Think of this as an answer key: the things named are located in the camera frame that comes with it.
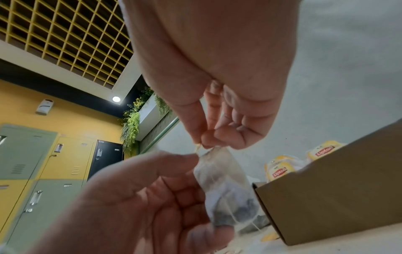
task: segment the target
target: locker door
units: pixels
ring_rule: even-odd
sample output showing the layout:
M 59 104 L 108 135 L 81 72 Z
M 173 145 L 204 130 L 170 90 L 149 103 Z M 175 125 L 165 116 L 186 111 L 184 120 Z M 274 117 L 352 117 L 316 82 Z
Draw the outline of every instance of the locker door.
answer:
M 28 180 L 0 180 L 0 231 Z
M 40 179 L 84 179 L 93 141 L 60 137 Z
M 82 180 L 39 180 L 8 241 L 17 253 L 29 248 L 80 192 Z
M 29 179 L 54 137 L 28 129 L 0 130 L 0 179 Z

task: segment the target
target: cardboard box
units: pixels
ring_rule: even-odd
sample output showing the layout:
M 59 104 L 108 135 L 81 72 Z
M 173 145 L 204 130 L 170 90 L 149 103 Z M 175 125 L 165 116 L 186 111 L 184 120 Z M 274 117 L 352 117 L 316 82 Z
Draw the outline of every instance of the cardboard box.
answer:
M 254 188 L 287 245 L 401 223 L 402 120 Z

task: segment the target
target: tea bag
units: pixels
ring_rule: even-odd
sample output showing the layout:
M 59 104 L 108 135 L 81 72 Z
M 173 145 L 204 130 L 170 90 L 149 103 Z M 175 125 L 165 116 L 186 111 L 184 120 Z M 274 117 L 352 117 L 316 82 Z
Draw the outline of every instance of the tea bag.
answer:
M 252 221 L 260 207 L 245 173 L 224 147 L 200 157 L 194 175 L 205 192 L 205 208 L 215 226 Z

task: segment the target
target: grid ceiling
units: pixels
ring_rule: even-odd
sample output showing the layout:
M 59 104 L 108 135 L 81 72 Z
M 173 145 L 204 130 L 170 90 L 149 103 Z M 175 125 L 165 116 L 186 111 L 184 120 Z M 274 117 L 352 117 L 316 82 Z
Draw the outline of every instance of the grid ceiling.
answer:
M 0 40 L 113 88 L 133 55 L 117 0 L 0 0 Z

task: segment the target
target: lipton logo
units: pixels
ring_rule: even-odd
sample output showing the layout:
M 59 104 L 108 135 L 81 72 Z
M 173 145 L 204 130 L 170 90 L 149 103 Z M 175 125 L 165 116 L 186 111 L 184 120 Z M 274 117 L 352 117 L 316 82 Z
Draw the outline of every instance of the lipton logo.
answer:
M 281 175 L 285 174 L 287 171 L 288 170 L 284 167 L 284 168 L 276 170 L 275 173 L 272 174 L 272 176 L 274 178 L 277 178 L 278 176 L 281 176 Z
M 329 153 L 329 152 L 332 151 L 334 148 L 335 148 L 335 146 L 325 147 L 325 148 L 319 150 L 319 151 L 315 154 L 315 156 L 320 157 L 321 155 L 324 155 L 324 154 Z

